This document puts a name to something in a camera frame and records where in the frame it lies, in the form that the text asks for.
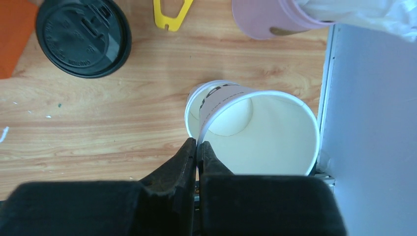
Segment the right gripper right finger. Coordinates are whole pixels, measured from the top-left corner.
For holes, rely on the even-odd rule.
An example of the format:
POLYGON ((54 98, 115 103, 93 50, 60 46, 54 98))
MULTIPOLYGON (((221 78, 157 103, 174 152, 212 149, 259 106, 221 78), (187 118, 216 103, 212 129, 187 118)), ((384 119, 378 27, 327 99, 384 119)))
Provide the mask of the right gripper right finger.
POLYGON ((209 142, 197 149, 204 236, 345 236, 329 186, 316 177, 235 175, 209 142))

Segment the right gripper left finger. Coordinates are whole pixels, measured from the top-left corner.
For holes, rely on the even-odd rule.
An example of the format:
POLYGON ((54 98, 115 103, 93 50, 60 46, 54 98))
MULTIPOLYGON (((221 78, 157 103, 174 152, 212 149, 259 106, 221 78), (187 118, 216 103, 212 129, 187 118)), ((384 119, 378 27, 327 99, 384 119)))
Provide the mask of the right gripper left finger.
POLYGON ((189 236, 196 140, 141 180, 20 184, 0 208, 3 236, 189 236))

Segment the black cup lid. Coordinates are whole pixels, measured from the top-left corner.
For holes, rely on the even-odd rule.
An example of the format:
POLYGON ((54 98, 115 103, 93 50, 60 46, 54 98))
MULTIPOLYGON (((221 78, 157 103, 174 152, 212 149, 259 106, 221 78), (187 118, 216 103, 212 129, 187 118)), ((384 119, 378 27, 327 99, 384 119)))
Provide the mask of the black cup lid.
POLYGON ((35 32, 49 61, 80 78, 112 74, 125 64, 132 47, 128 20, 113 0, 45 0, 35 32))

